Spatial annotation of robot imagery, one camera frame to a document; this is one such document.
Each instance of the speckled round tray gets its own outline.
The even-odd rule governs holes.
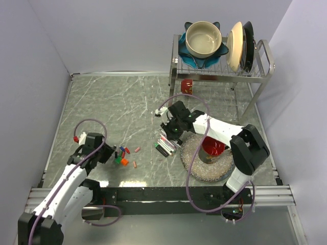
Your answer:
[[[203,135],[192,134],[182,144],[180,159],[186,170],[189,170],[192,156],[200,144]],[[206,164],[197,155],[192,165],[191,175],[197,180],[205,182],[218,182],[226,179],[234,170],[234,162],[231,150],[225,150],[216,163]]]

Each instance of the gray floor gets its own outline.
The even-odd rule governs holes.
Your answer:
[[[108,223],[110,219],[100,222]],[[109,227],[92,227],[77,217],[65,231],[66,245],[295,245],[287,207],[257,207],[245,220],[226,224],[205,214],[123,216]]]
[[[176,82],[175,91],[180,91]],[[236,86],[238,107],[243,113],[251,99],[245,84]],[[210,105],[211,115],[217,119],[233,121],[237,118],[235,93],[229,84],[203,83],[194,84],[194,95],[204,98]],[[168,77],[163,76],[76,76],[60,122],[55,146],[46,170],[44,187],[53,187],[66,166],[68,157],[77,148],[73,142],[74,126],[85,118],[101,120],[107,127],[109,145],[123,145],[131,150],[126,158],[130,164],[126,167],[116,165],[112,158],[106,164],[98,164],[89,178],[100,181],[101,186],[184,186],[186,171],[179,152],[164,158],[153,146],[159,137],[161,119],[154,117],[154,111],[168,98]],[[196,100],[179,97],[192,111],[204,110]],[[245,125],[251,123],[259,131],[258,115],[253,109]],[[103,132],[101,126],[86,122],[78,133]],[[132,161],[137,162],[133,168]],[[190,180],[191,186],[222,185],[224,182],[206,183]],[[275,185],[269,159],[254,174],[255,185]]]

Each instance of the marble countertop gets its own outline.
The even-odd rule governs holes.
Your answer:
[[[180,90],[176,81],[175,91]],[[240,113],[251,99],[245,84],[236,86]],[[236,117],[234,92],[229,84],[194,84],[193,93],[205,98],[211,107],[213,117],[232,120]],[[46,169],[43,187],[53,187],[61,176],[68,157],[75,151],[73,142],[74,126],[85,118],[102,121],[108,130],[109,145],[126,146],[131,154],[127,166],[117,165],[111,157],[106,164],[98,166],[89,174],[90,179],[100,182],[102,187],[112,186],[185,186],[187,172],[184,169],[179,152],[165,158],[155,148],[159,137],[161,119],[154,117],[154,111],[168,98],[168,77],[165,76],[76,76],[64,114],[60,122],[55,145]],[[180,97],[191,111],[204,110],[204,106],[193,98]],[[261,132],[258,115],[251,111],[245,125],[251,123]],[[85,122],[78,128],[81,132],[101,132],[103,129],[95,122]],[[141,147],[138,153],[134,150]],[[276,185],[270,159],[254,174],[255,185]],[[191,186],[223,185],[224,182],[206,183],[190,179]]]

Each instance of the metal dish rack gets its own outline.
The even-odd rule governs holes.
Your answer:
[[[228,67],[225,58],[226,56],[222,56],[219,62],[215,65],[212,65],[210,68],[196,69],[186,65],[185,63],[183,63],[182,59],[178,55],[179,38],[180,35],[174,35],[172,60],[170,65],[170,76],[168,84],[170,86],[169,96],[173,96],[175,94],[174,90],[176,80],[192,79],[193,81],[201,82],[229,83],[231,91],[234,91],[235,93],[234,106],[236,107],[237,118],[234,122],[236,124],[241,125],[244,122],[249,111],[254,107],[256,101],[258,100],[260,94],[266,87],[275,69],[275,63],[268,41],[260,40],[257,44],[254,44],[254,61],[251,71],[241,71],[241,69],[239,68],[237,72],[234,72],[231,70],[230,67]],[[227,37],[223,37],[222,42],[226,43]],[[263,53],[262,48],[267,59],[267,62],[265,63],[267,64],[266,70],[264,69],[261,59],[262,57],[264,57],[264,55],[261,55]],[[249,88],[251,83],[260,84],[242,115],[239,114],[237,93],[235,89],[238,83],[247,83]]]

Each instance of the white wall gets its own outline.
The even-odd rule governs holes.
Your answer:
[[[276,70],[258,103],[309,244],[327,240],[326,9],[324,0],[293,0],[270,41]]]
[[[169,71],[186,21],[219,21],[223,35],[251,20],[270,40],[291,0],[29,0],[70,73]]]
[[[42,176],[69,74],[27,0],[0,1],[0,237]]]

